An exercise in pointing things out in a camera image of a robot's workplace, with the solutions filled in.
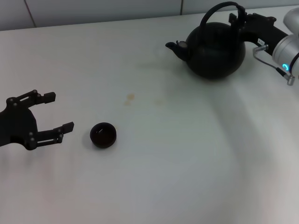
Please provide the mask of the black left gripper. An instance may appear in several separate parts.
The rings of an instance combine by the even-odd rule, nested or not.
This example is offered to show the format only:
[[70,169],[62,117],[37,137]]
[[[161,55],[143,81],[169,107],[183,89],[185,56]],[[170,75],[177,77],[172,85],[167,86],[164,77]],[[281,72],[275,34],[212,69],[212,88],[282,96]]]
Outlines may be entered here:
[[34,150],[37,147],[62,143],[64,135],[73,131],[74,123],[37,132],[36,119],[29,109],[34,105],[54,102],[55,99],[54,92],[42,95],[37,90],[17,98],[8,98],[6,108],[0,113],[0,145],[17,143],[27,150]]

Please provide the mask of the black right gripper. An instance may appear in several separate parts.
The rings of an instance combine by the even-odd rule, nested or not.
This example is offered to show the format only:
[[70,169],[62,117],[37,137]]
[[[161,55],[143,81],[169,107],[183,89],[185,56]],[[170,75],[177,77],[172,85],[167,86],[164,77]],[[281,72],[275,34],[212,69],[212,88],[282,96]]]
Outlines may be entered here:
[[275,17],[263,16],[260,14],[248,14],[245,11],[238,10],[238,15],[229,14],[228,22],[231,28],[241,30],[240,40],[242,42],[251,42],[257,46],[268,45],[266,52],[273,54],[278,43],[288,36],[285,32],[274,26]]

